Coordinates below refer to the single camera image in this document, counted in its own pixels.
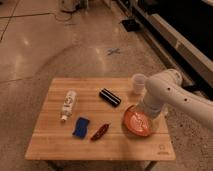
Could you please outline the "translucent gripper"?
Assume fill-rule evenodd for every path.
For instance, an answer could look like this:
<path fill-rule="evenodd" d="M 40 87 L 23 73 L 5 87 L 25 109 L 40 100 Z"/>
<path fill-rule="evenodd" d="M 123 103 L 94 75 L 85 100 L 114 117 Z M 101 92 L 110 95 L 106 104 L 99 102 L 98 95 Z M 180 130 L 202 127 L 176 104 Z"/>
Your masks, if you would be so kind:
<path fill-rule="evenodd" d="M 153 120 L 160 115 L 162 107 L 159 109 L 152 108 L 141 100 L 138 104 L 131 106 L 128 111 L 139 124 L 138 132 L 152 133 L 154 131 Z"/>

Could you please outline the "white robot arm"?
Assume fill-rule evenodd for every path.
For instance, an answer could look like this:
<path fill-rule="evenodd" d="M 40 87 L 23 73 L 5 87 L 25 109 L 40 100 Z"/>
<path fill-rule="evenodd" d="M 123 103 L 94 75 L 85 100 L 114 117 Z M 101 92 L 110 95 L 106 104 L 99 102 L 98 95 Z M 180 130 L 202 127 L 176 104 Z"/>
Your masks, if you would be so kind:
<path fill-rule="evenodd" d="M 181 87 L 183 77 L 175 69 L 167 69 L 148 77 L 146 92 L 135 106 L 138 112 L 155 119 L 169 104 L 213 131 L 213 101 L 197 96 Z"/>

